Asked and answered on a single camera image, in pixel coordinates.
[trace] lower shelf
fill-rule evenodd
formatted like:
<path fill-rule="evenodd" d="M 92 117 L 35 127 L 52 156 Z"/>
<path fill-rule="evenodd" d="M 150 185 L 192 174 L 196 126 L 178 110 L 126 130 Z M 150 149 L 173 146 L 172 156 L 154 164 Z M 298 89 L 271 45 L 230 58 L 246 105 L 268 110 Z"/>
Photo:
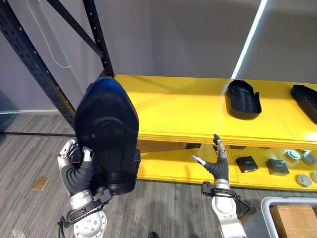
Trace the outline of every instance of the lower shelf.
<path fill-rule="evenodd" d="M 317 191 L 316 182 L 309 187 L 301 187 L 296 182 L 297 175 L 310 176 L 311 172 L 317 171 L 317 164 L 309 166 L 302 160 L 292 162 L 284 155 L 287 149 L 258 147 L 230 149 L 229 146 L 226 149 L 229 161 L 229 179 L 232 186 Z M 142 153 L 138 179 L 188 183 L 213 181 L 213 176 L 191 159 L 192 154 L 198 154 L 210 162 L 216 161 L 216 155 L 210 145 L 202 145 L 200 149 Z M 312 154 L 317 156 L 317 151 L 313 151 Z M 235 160 L 243 156 L 252 156 L 259 169 L 255 172 L 241 173 Z M 270 175 L 265 163 L 268 159 L 285 160 L 290 174 L 286 176 Z"/>

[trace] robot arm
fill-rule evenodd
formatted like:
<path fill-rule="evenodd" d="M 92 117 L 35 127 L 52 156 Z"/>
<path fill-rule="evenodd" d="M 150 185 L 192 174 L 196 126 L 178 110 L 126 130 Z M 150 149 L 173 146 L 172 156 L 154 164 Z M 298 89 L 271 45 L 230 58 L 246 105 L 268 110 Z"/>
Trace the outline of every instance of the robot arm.
<path fill-rule="evenodd" d="M 202 194 L 212 196 L 212 209 L 217 215 L 222 236 L 224 238 L 246 238 L 247 235 L 241 222 L 237 217 L 237 207 L 233 198 L 237 198 L 234 191 L 230 189 L 228 174 L 229 166 L 226 150 L 222 140 L 214 135 L 215 145 L 213 148 L 217 154 L 217 163 L 210 163 L 202 158 L 192 155 L 192 158 L 204 166 L 214 176 L 214 186 L 210 182 L 202 185 Z"/>
<path fill-rule="evenodd" d="M 61 217 L 58 237 L 61 234 L 64 238 L 63 228 L 74 224 L 76 238 L 101 238 L 106 228 L 106 215 L 102 208 L 112 196 L 105 187 L 92 194 L 90 181 L 93 176 L 93 153 L 89 148 L 84 147 L 82 164 L 76 169 L 70 156 L 77 149 L 76 141 L 68 140 L 57 156 L 60 175 L 72 207 L 66 219 Z"/>

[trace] cardboard box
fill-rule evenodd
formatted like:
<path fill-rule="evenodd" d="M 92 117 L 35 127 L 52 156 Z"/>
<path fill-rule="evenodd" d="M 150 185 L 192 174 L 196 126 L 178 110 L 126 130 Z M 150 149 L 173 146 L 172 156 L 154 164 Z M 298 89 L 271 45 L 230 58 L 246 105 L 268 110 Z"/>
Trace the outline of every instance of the cardboard box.
<path fill-rule="evenodd" d="M 317 217 L 311 206 L 274 206 L 270 212 L 279 238 L 317 238 Z"/>

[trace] perforated metal post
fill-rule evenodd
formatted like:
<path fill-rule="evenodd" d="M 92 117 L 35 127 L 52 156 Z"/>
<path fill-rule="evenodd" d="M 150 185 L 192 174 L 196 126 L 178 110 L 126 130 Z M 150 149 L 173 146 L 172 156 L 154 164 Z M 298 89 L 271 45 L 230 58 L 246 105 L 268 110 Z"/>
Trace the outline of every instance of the perforated metal post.
<path fill-rule="evenodd" d="M 55 107 L 73 127 L 75 109 L 39 56 L 7 0 L 0 0 L 0 30 Z"/>
<path fill-rule="evenodd" d="M 103 53 L 103 57 L 101 58 L 101 62 L 104 67 L 104 74 L 106 76 L 114 76 L 111 61 L 110 61 L 110 56 L 106 47 L 106 42 L 104 39 L 103 31 L 100 26 L 99 18 L 98 18 L 98 13 L 96 10 L 95 6 L 95 1 L 94 0 L 83 0 L 86 14 L 89 20 L 89 24 L 91 27 L 91 30 L 94 35 L 95 42 L 99 49 Z"/>

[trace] black sensor box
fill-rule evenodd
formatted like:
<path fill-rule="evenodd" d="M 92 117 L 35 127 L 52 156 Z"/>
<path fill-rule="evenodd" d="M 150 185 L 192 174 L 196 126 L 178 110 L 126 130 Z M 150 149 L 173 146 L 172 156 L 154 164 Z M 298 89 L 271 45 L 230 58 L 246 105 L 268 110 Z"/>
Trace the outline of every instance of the black sensor box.
<path fill-rule="evenodd" d="M 252 156 L 240 157 L 236 159 L 236 163 L 242 173 L 252 172 L 259 168 Z"/>
<path fill-rule="evenodd" d="M 268 171 L 270 175 L 282 175 L 285 176 L 289 174 L 288 168 L 284 160 L 273 160 L 269 159 L 266 162 Z"/>

